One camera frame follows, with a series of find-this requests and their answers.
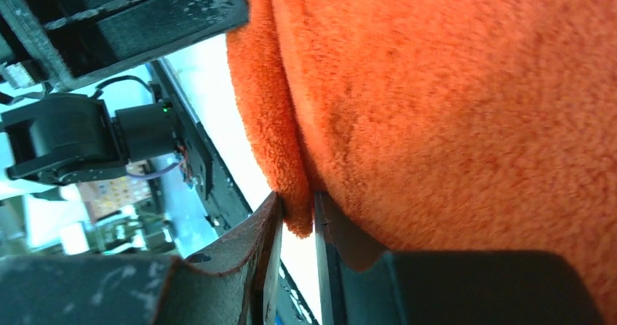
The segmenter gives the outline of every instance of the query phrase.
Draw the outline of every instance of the orange fleece fabric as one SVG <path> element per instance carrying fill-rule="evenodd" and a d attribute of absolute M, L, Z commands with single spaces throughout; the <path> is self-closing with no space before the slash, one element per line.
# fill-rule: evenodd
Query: orange fleece fabric
<path fill-rule="evenodd" d="M 250 0 L 228 58 L 299 236 L 325 189 L 394 249 L 556 252 L 617 324 L 617 0 Z"/>

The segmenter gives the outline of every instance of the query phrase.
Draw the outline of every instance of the black plastic part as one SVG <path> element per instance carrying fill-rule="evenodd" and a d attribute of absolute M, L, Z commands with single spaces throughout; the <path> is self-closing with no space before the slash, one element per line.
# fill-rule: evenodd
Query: black plastic part
<path fill-rule="evenodd" d="M 178 138 L 185 140 L 188 162 L 193 172 L 203 176 L 197 193 L 204 204 L 206 216 L 211 222 L 218 222 L 213 228 L 221 236 L 244 221 L 252 210 L 202 123 L 187 109 L 190 106 L 184 103 L 184 92 L 169 63 L 156 60 L 147 66 L 152 75 L 155 96 L 170 99 L 178 114 Z M 276 314 L 281 322 L 284 325 L 318 324 L 283 263 L 279 274 Z"/>
<path fill-rule="evenodd" d="M 159 294 L 167 287 L 165 277 L 179 263 L 169 257 L 81 257 L 81 263 L 75 263 L 75 258 L 79 257 L 0 259 L 1 322 L 149 324 Z M 174 284 L 180 284 L 174 288 L 200 276 L 188 270 L 184 275 L 175 280 Z M 32 302 L 33 291 L 40 302 Z"/>
<path fill-rule="evenodd" d="M 316 196 L 315 220 L 323 325 L 603 324 L 555 254 L 391 251 L 326 193 Z"/>
<path fill-rule="evenodd" d="M 44 199 L 48 201 L 66 201 L 66 199 L 62 197 L 62 193 L 60 192 L 60 187 L 54 187 L 44 192 L 32 193 L 31 195 L 34 198 Z"/>
<path fill-rule="evenodd" d="M 152 159 L 173 153 L 177 146 L 174 135 L 175 113 L 169 103 L 154 103 L 116 111 L 130 161 Z"/>
<path fill-rule="evenodd" d="M 248 5 L 246 0 L 0 0 L 0 15 L 0 63 L 35 60 L 42 79 L 64 92 L 244 25 Z"/>
<path fill-rule="evenodd" d="M 9 178 L 51 185 L 126 174 L 105 103 L 53 94 L 1 115 L 15 164 Z"/>

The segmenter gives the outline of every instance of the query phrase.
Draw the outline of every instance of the metal frame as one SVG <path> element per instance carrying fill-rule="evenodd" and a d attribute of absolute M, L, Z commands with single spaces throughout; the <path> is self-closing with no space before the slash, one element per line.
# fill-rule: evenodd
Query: metal frame
<path fill-rule="evenodd" d="M 72 91 L 248 20 L 247 0 L 0 0 L 0 31 L 4 21 L 10 26 L 0 52 L 17 56 L 0 75 L 14 88 L 49 81 Z M 130 33 L 136 23 L 143 30 Z M 127 36 L 137 36 L 141 50 L 126 45 Z"/>
<path fill-rule="evenodd" d="M 170 64 L 165 59 L 159 59 L 147 66 L 152 76 L 155 98 L 168 99 L 178 115 L 178 137 L 186 141 L 188 163 L 198 178 L 196 191 L 207 219 L 221 236 L 246 220 L 252 210 L 203 124 L 188 104 Z M 284 325 L 319 323 L 282 262 L 276 294 L 276 313 Z"/>

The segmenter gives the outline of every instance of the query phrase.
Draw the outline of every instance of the purple wire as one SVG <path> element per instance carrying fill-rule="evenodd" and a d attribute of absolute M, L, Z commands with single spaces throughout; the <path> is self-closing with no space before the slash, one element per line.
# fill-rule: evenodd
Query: purple wire
<path fill-rule="evenodd" d="M 134 178 L 136 180 L 144 180 L 144 181 L 154 180 L 154 179 L 159 178 L 162 175 L 172 171 L 178 165 L 180 165 L 180 163 L 174 163 L 174 164 L 171 164 L 168 167 L 164 168 L 163 170 L 159 170 L 157 172 L 152 172 L 151 174 L 131 174 L 130 172 L 128 172 L 127 176 L 131 177 L 131 178 Z"/>

